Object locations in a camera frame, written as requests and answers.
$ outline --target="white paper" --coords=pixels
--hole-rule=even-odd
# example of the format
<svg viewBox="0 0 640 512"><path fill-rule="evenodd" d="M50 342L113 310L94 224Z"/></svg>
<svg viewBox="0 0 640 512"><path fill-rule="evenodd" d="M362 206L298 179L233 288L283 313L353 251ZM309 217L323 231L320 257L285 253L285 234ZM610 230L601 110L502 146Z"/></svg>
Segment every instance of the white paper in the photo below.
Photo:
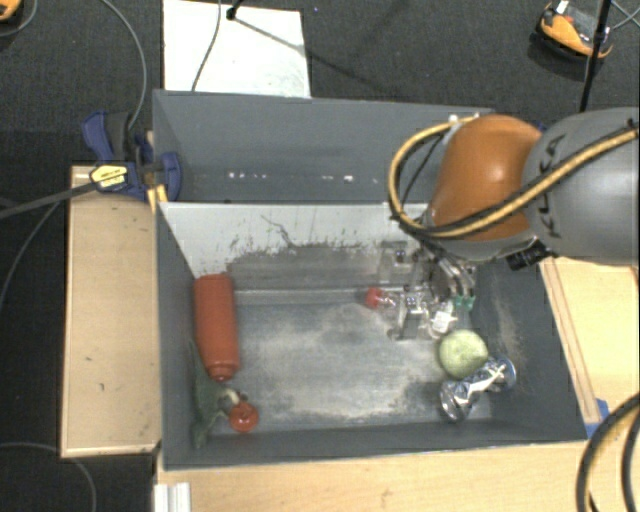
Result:
<svg viewBox="0 0 640 512"><path fill-rule="evenodd" d="M243 6L229 21L228 8L196 90L310 97L300 13ZM165 89L191 90L217 19L216 3L164 0Z"/></svg>

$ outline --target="black stand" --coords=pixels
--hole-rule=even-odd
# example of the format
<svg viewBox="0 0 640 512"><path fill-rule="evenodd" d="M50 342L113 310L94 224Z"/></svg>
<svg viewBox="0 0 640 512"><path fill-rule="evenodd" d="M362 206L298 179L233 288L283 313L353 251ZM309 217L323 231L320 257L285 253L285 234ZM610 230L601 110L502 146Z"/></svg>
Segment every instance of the black stand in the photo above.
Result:
<svg viewBox="0 0 640 512"><path fill-rule="evenodd" d="M236 12L238 11L238 9L240 9L242 2L244 2L244 0L236 0L235 2L233 2L233 5L229 7L229 9L227 9L228 20L233 21L236 18Z"/></svg>
<svg viewBox="0 0 640 512"><path fill-rule="evenodd" d="M598 25L596 32L593 35L593 51L591 57L587 62L587 76L584 80L584 89L582 90L582 99L580 100L579 112L584 112L587 109L587 103L589 102L589 93L591 92L591 84L593 83L593 75L595 74L596 65L598 63L598 55L600 55L600 47L604 42L607 28L607 17L609 16L609 7L611 7L612 0L602 0L600 5L600 14L598 15Z"/></svg>

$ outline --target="wooden table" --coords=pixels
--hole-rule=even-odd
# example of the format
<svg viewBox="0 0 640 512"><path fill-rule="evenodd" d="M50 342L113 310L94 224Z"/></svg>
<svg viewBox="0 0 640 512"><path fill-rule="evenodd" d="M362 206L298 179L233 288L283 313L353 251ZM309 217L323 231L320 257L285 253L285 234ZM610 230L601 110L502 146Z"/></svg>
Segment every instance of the wooden table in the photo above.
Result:
<svg viewBox="0 0 640 512"><path fill-rule="evenodd" d="M86 181L76 168L73 184ZM160 439L153 223L142 203L92 193L70 207L64 456L151 451ZM638 286L629 268L559 259L543 265L583 415L639 389ZM602 511L622 510L612 436L593 476ZM260 467L164 472L189 482L192 510L562 511L575 508L584 443ZM640 489L640 457L634 461Z"/></svg>

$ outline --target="cable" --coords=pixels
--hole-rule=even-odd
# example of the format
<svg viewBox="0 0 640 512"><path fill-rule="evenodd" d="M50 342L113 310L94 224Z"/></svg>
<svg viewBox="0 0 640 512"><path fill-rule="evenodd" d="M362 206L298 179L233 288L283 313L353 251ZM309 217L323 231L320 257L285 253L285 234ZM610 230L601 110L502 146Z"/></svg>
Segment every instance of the cable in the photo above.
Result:
<svg viewBox="0 0 640 512"><path fill-rule="evenodd" d="M609 8L611 7L612 0L601 0L600 13L598 14L598 23L596 30L593 34L593 48L591 55L587 60L587 75L584 81L584 88L582 89L582 98L580 99L580 108L578 112L584 112L587 110L587 103L589 102L589 93L591 92L591 84L593 83L593 77L596 72L596 65L600 58L600 47L604 40L607 38L607 17L609 16Z"/></svg>
<svg viewBox="0 0 640 512"><path fill-rule="evenodd" d="M8 219L9 217L13 217L14 215L35 210L36 208L47 206L48 204L57 203L59 201L66 201L67 199L81 196L88 192L92 192L93 190L95 190L95 188L96 186L93 182L85 183L84 185L65 190L64 192L58 192L57 194L51 194L50 196L41 197L40 199L36 199L35 201L31 201L29 203L22 203L18 206L14 206L13 208L1 210L0 220Z"/></svg>
<svg viewBox="0 0 640 512"><path fill-rule="evenodd" d="M136 34L136 31L133 29L133 27L127 20L127 18L125 18L124 15L116 8L116 6L114 6L111 2L109 2L109 0L100 0L100 1L104 5L106 5L109 9L111 9L113 13L118 18L120 18L120 21L122 21L124 26L127 27L127 30L131 34L131 37L133 37L133 41L136 43L136 48L138 49L138 55L140 56L140 64L142 65L142 89L140 92L140 99L138 100L138 106L136 107L136 110L134 111L133 116L129 121L129 124L127 125L127 129L131 131L133 129L134 124L138 120L138 117L140 116L140 112L142 111L142 106L144 105L144 100L147 96L147 80L148 80L147 59L145 58L144 50L142 49L142 45L140 44L140 40L138 39L138 34Z"/></svg>
<svg viewBox="0 0 640 512"><path fill-rule="evenodd" d="M431 147L429 148L429 151L427 152L426 156L424 157L424 160L422 160L422 163L418 166L416 171L413 173L413 176L411 177L411 180L409 181L409 184L407 185L407 189L404 191L404 195L402 196L402 203L401 203L402 204L402 208L404 208L404 204L407 202L407 199L409 197L409 192L411 192L411 189L415 185L416 180L418 179L418 176L420 176L420 174L424 170L425 166L429 162L429 159L431 158L431 155L433 154L433 151L436 149L436 146L438 144L440 144L440 142L442 141L443 138L444 138L444 135L437 135L436 136L436 140L431 145Z"/></svg>
<svg viewBox="0 0 640 512"><path fill-rule="evenodd" d="M36 450L43 450L43 451L58 455L58 450L56 450L53 446L40 444L40 443L16 442L16 443L0 444L0 450L6 449L6 448L34 448ZM91 512L96 512L98 509L98 493L96 491L96 484L93 481L93 478L91 477L91 473L89 473L89 470L79 460L77 459L68 459L68 460L80 470L82 475L87 480L87 483L89 484L89 490L91 491Z"/></svg>
<svg viewBox="0 0 640 512"><path fill-rule="evenodd" d="M213 37L211 38L211 42L209 43L209 48L207 48L207 53L205 53L202 62L200 63L200 67L198 68L198 73L196 74L196 78L191 85L191 92L196 92L196 87L198 87L198 82L200 81L200 75L202 74L202 70L204 69L207 60L209 60L209 54L211 50L213 50L213 45L216 43L218 39L218 33L220 32L220 21L222 19L222 0L218 0L218 21L216 21L216 29L213 32Z"/></svg>
<svg viewBox="0 0 640 512"><path fill-rule="evenodd" d="M600 512L591 493L589 493L589 508L591 509L591 512Z"/></svg>
<svg viewBox="0 0 640 512"><path fill-rule="evenodd" d="M598 448L613 427L615 427L623 418L636 410L639 406L640 394L636 394L631 398L628 398L622 405L620 405L620 407L603 420L591 436L591 439L587 443L587 447L582 455L582 460L580 461L580 467L578 470L578 478L576 480L576 505L578 512L586 512L588 510L587 503L592 501L589 499L590 493L587 493L587 480Z"/></svg>
<svg viewBox="0 0 640 512"><path fill-rule="evenodd" d="M638 20L636 20L636 16L638 15L638 13L640 12L640 7L638 7L635 11L633 11L632 13L627 12L626 9L624 9L618 2L616 2L615 0L612 0L611 5L613 5L616 9L618 9L622 14L624 14L626 16L626 18L624 20L622 20L620 23L618 23L617 25L614 25L613 27L611 27L611 30L617 30L620 27L622 27L623 25L626 25L627 23L629 23L630 21L633 21L636 26L638 28L640 28L640 22L638 22Z"/></svg>
<svg viewBox="0 0 640 512"><path fill-rule="evenodd" d="M586 148L581 149L573 155L570 155L565 160L556 164L550 172L540 175L538 178L532 180L523 188L507 197L503 202L485 208L458 221L438 227L428 228L417 220L410 218L404 212L398 200L397 185L400 173L402 172L402 166L408 157L415 152L416 145L428 137L448 130L451 125L452 123L445 123L434 126L411 137L398 150L389 169L387 186L391 210L400 224L409 231L419 234L422 237L461 238L486 230L524 208L528 203L535 200L562 179L578 170L585 163L638 137L638 123L634 123L631 128L627 127L614 132Z"/></svg>
<svg viewBox="0 0 640 512"><path fill-rule="evenodd" d="M636 418L629 428L629 433L624 443L624 451L622 452L622 495L628 512L636 512L633 485L631 483L631 459L633 459L633 450L638 438L638 431L640 431L640 412L636 414Z"/></svg>
<svg viewBox="0 0 640 512"><path fill-rule="evenodd" d="M45 222L47 222L47 219L49 217L51 217L51 214L55 211L55 209L58 206L60 206L60 202L57 202L56 204L54 204L51 208L49 208L47 210L47 212L42 216L42 218L40 219L38 224L36 224L36 227L33 228L33 231L27 237L27 239L25 240L24 244L22 244L22 247L20 248L20 250L18 251L18 254L14 258L13 263L11 265L11 268L9 269L9 272L7 272L7 277L4 280L4 284L2 285L2 291L0 291L0 314L2 313L2 308L4 306L4 300L7 297L7 291L9 290L9 285L11 284L11 279L13 278L13 274L15 273L16 269L18 268L18 264L20 263L20 260L22 259L22 256L24 255L25 251L27 250L27 248L31 244L31 241L36 237L36 235L40 231L40 228L44 225Z"/></svg>
<svg viewBox="0 0 640 512"><path fill-rule="evenodd" d="M233 2L233 5L229 7L229 9L227 9L227 19L229 21L233 21L236 19L236 13L238 12L238 9L240 9L240 5L242 5L242 2L244 2L244 0L235 0Z"/></svg>
<svg viewBox="0 0 640 512"><path fill-rule="evenodd" d="M27 28L27 26L29 26L29 23L33 21L33 18L35 17L36 12L38 12L38 0L33 0L33 7L31 8L31 13L29 14L29 17L26 20L24 20L24 23L19 27L14 28L13 30L9 30L8 32L0 32L0 37L13 36L18 32L21 32L25 28Z"/></svg>

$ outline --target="black floor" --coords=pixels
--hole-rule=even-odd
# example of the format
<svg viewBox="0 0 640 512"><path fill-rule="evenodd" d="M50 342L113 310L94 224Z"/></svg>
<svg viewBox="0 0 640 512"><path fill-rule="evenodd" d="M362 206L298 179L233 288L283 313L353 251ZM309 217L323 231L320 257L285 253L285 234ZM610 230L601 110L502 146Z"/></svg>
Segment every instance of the black floor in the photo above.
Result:
<svg viewBox="0 0 640 512"><path fill-rule="evenodd" d="M150 86L160 87L161 1L112 1L138 32ZM25 0L27 13L32 2ZM595 9L593 1L575 3ZM492 107L545 124L578 108L583 67L529 40L546 1L247 4L302 9L313 96ZM620 4L635 9L632 0ZM612 9L611 24L622 19ZM627 23L613 38L591 109L638 105L640 30ZM80 121L101 108L132 110L139 87L135 46L104 4L41 0L31 26L0 38L0 208L7 200L64 189L70 165L92 158ZM150 125L147 101L138 128ZM0 221L0 282L41 215ZM58 444L64 278L65 211L59 208L26 252L0 311L0 443ZM84 462L99 511L149 510L150 457ZM0 448L3 512L90 510L83 479L77 467L57 463L48 452Z"/></svg>

